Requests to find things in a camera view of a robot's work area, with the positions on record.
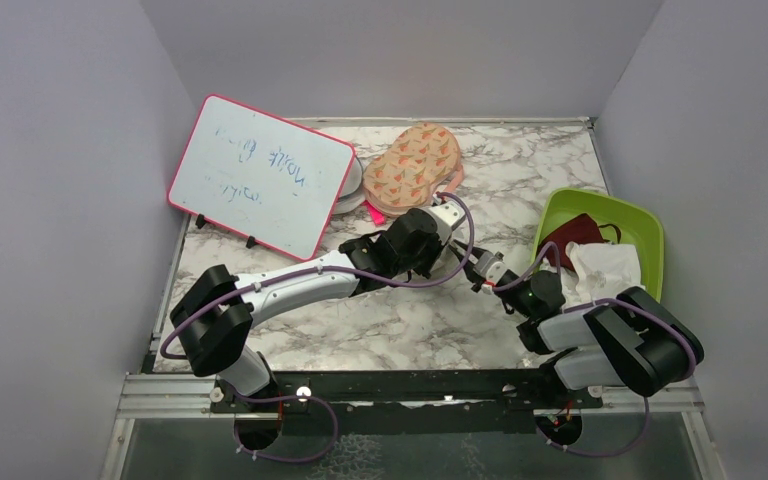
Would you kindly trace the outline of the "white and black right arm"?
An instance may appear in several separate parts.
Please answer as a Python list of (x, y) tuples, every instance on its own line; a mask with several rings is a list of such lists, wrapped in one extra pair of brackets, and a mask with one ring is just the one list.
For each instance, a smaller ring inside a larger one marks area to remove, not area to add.
[(526, 350), (548, 356), (536, 384), (549, 406), (560, 407), (577, 390), (597, 386), (651, 397), (692, 376), (704, 360), (698, 338), (641, 287), (569, 307), (556, 272), (521, 277), (499, 254), (460, 240), (450, 248), (464, 261), (474, 291), (495, 295), (507, 313), (523, 317), (517, 332)]

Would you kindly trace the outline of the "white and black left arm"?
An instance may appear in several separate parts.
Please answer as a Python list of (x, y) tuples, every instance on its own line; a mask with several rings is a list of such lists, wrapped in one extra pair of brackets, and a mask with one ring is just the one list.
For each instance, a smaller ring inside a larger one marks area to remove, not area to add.
[(246, 345), (250, 331), (281, 314), (325, 300), (384, 287), (409, 287), (409, 277), (430, 277), (465, 211), (453, 203), (412, 208), (385, 230), (348, 240), (298, 265), (260, 274), (233, 275), (223, 265), (205, 270), (169, 318), (197, 377), (220, 375), (245, 407), (273, 401), (274, 384), (263, 357)]

